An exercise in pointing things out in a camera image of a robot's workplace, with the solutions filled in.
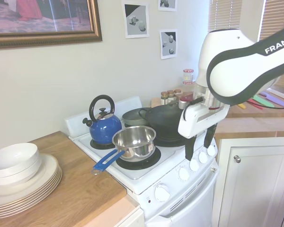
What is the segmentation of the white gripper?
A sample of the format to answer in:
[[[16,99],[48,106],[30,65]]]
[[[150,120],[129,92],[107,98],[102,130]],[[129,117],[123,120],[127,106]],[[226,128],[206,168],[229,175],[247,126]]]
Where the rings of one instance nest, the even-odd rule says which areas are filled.
[[[182,112],[178,125],[178,133],[186,138],[185,158],[188,161],[191,161],[193,157],[197,134],[207,130],[204,147],[209,148],[216,131],[217,123],[226,117],[229,108],[229,105],[222,105],[218,110],[212,111],[203,104],[195,104],[189,106],[186,112]]]

